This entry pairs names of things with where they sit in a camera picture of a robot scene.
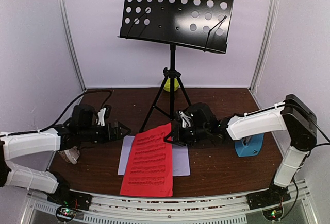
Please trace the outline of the red sheet music paper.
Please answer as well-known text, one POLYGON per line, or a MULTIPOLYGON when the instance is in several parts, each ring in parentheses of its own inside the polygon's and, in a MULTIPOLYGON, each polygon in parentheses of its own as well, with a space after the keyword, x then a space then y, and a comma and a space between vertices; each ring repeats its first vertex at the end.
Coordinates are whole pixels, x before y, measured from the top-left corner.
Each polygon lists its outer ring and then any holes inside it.
POLYGON ((120 195, 131 197, 173 196, 172 144, 164 141, 171 124, 135 136, 129 153, 120 195))

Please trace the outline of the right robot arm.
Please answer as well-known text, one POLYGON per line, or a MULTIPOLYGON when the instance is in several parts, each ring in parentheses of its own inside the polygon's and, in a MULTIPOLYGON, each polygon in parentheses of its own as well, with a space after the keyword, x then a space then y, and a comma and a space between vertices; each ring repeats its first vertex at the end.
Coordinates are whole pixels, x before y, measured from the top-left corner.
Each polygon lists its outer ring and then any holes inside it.
POLYGON ((251 113, 233 114, 217 119, 208 104, 199 102, 176 112, 176 123, 164 137, 167 143, 192 145, 200 140, 216 142, 241 141, 273 131, 288 131, 291 142, 277 169, 272 187, 265 191, 269 204, 277 203, 302 166, 307 154, 317 144, 317 118, 297 96, 289 94, 285 100, 251 113))

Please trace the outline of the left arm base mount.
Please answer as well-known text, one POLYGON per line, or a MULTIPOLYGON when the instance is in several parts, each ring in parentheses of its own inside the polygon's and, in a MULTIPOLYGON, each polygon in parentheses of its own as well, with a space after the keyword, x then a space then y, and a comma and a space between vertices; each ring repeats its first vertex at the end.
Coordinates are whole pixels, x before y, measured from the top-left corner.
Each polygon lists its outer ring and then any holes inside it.
POLYGON ((49 202, 59 205, 55 210, 55 217, 62 223, 68 223, 76 218, 83 218, 83 211, 88 211, 91 205, 90 194, 69 191, 69 197, 64 199, 59 194, 46 193, 49 202))

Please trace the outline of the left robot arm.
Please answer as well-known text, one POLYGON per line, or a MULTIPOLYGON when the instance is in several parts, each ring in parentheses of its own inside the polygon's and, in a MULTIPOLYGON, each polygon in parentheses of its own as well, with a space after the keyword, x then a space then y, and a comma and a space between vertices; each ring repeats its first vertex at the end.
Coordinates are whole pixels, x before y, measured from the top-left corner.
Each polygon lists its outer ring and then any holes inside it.
POLYGON ((65 152, 78 148, 83 142, 103 144, 121 140, 131 129, 120 122, 106 120, 111 106, 96 111, 90 105, 76 105, 71 117, 63 124, 43 130, 1 133, 1 186, 17 186, 54 194, 62 205, 70 205, 74 194, 61 176, 38 171, 13 163, 12 159, 40 152, 65 152))

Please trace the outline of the black music stand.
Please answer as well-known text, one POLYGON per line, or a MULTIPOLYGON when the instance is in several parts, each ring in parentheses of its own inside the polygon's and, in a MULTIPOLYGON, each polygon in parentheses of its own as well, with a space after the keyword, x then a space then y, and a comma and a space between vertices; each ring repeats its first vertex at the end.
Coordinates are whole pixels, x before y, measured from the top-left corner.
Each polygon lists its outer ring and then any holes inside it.
POLYGON ((175 68, 178 46, 224 54, 234 0, 124 0, 120 37, 168 44, 170 67, 163 70, 170 83, 170 110, 174 119, 175 68))

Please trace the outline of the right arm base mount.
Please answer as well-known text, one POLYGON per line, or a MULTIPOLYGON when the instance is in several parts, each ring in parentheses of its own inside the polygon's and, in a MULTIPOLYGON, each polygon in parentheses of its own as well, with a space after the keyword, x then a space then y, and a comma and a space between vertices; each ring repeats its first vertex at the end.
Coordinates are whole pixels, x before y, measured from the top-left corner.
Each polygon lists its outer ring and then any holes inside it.
POLYGON ((284 215, 283 203, 291 199, 287 188, 275 187, 247 194, 250 210, 263 209, 266 220, 279 221, 284 215))

